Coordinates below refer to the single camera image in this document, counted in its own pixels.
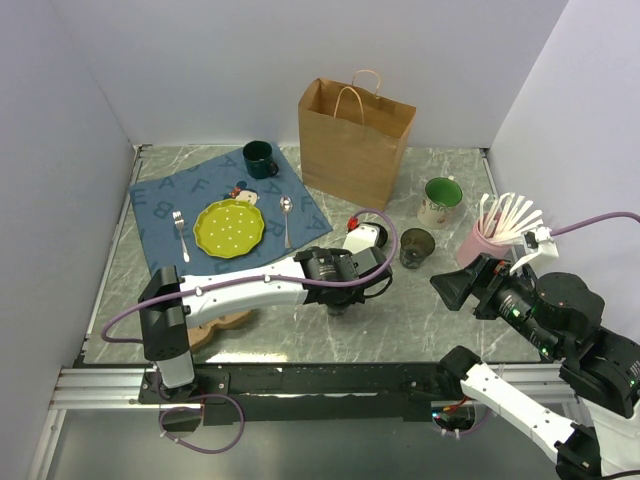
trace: white wall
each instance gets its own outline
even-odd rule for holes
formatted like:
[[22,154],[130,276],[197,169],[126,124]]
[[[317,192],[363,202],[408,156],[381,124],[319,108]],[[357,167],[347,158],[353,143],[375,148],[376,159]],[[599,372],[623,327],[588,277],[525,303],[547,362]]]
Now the white wall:
[[480,147],[566,0],[52,3],[133,143],[295,144],[311,80],[372,68],[418,107],[413,145]]
[[[571,0],[491,147],[498,187],[552,227],[640,212],[640,3]],[[555,270],[607,302],[604,324],[640,341],[640,225],[609,220],[558,239]]]
[[0,4],[0,477],[24,478],[77,355],[133,151],[44,0]]

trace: white plastic spoon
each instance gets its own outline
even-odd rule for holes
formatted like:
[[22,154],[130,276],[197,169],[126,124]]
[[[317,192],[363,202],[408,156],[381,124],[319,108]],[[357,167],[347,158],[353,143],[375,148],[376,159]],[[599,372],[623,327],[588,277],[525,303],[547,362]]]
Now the white plastic spoon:
[[508,232],[505,233],[517,232],[519,230],[522,230],[525,225],[533,222],[540,215],[542,215],[542,210],[534,210],[533,212],[531,212],[531,215],[529,215],[527,218],[522,220],[520,223],[518,223],[516,226],[512,227]]
[[544,224],[544,221],[542,219],[540,220],[536,220],[533,223],[530,223],[529,225],[526,225],[524,227],[522,227],[520,230],[518,231],[514,231],[514,232],[507,232],[502,234],[499,237],[494,237],[491,239],[491,243],[495,243],[496,245],[504,245],[504,244],[508,244],[511,243],[512,241],[515,240],[519,240],[520,236],[523,233],[526,233],[530,230],[533,230],[535,227],[540,226]]
[[504,207],[502,208],[502,214],[500,215],[500,219],[498,220],[498,225],[496,226],[496,233],[494,233],[494,237],[497,235],[500,235],[500,232],[502,231],[502,228],[505,224],[505,221],[507,220],[507,218],[509,217],[509,214],[511,213],[511,211],[509,210],[511,208],[511,204],[513,203],[513,198],[516,196],[515,193],[510,193],[509,196],[507,197],[507,201],[504,202]]
[[495,217],[496,213],[498,212],[498,210],[500,209],[500,205],[502,204],[502,200],[507,198],[508,195],[511,195],[511,194],[510,193],[503,193],[502,195],[500,195],[500,197],[498,197],[498,199],[493,203],[493,206],[491,207],[491,210],[489,210],[489,215],[487,215],[487,222],[486,222],[486,225],[484,227],[484,232],[483,232],[483,236],[485,238],[487,238],[491,234],[493,226],[495,225],[494,217]]
[[522,204],[522,202],[524,201],[524,195],[520,195],[517,199],[516,202],[511,205],[511,211],[509,212],[509,215],[507,216],[507,218],[505,219],[505,223],[502,227],[502,230],[506,230],[506,226],[509,225],[509,222],[511,221],[511,219],[513,219],[513,217],[516,216],[516,214],[518,213],[519,209],[520,209],[520,205]]
[[484,222],[484,204],[489,199],[489,194],[482,194],[482,198],[480,199],[480,218],[478,219],[478,230],[480,232],[483,231],[483,222]]
[[509,230],[512,230],[513,227],[516,225],[516,223],[524,216],[525,213],[527,213],[527,210],[529,210],[529,208],[531,208],[531,205],[533,205],[533,201],[532,200],[527,200],[526,202],[524,202],[524,205],[522,205],[522,208],[520,208],[520,210],[518,210],[518,212],[515,213],[508,220],[507,224],[504,226],[502,231],[503,232],[508,232]]

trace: paper bag handle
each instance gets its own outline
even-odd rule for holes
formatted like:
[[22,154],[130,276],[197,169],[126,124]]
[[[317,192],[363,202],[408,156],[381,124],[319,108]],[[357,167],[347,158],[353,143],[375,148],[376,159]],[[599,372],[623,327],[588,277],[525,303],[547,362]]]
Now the paper bag handle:
[[373,73],[376,77],[378,77],[378,85],[376,85],[376,91],[374,92],[374,95],[377,97],[378,96],[378,90],[380,90],[380,85],[382,85],[382,77],[380,76],[380,74],[374,70],[358,70],[356,73],[353,74],[353,78],[351,79],[351,86],[353,87],[353,82],[356,81],[356,77],[363,72],[367,72],[367,73]]
[[364,125],[364,108],[362,107],[362,100],[360,99],[360,95],[358,95],[358,92],[356,92],[355,89],[351,87],[343,87],[342,90],[340,90],[340,93],[338,94],[338,99],[336,100],[336,108],[333,110],[333,118],[336,118],[336,115],[338,114],[338,107],[340,106],[340,98],[342,97],[342,94],[344,93],[345,90],[351,90],[353,94],[356,96],[356,98],[358,99],[358,103],[360,104],[360,118],[362,119],[362,125]]

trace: dark green mug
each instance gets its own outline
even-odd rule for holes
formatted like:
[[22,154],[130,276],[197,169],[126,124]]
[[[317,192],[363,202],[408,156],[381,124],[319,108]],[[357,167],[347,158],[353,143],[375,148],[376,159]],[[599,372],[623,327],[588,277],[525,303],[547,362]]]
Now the dark green mug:
[[273,177],[278,173],[278,164],[273,159],[273,149],[268,142],[254,140],[242,149],[247,172],[256,180]]

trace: fork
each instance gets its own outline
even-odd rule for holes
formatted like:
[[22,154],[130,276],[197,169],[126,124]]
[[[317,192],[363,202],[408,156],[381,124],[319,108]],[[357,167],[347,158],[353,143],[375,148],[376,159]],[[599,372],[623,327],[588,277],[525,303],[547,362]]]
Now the fork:
[[182,258],[184,261],[189,263],[189,252],[187,251],[187,244],[184,243],[184,236],[182,235],[182,230],[184,230],[184,218],[182,218],[182,212],[180,210],[176,210],[173,212],[173,223],[176,226],[178,232],[180,232],[180,241],[182,242]]

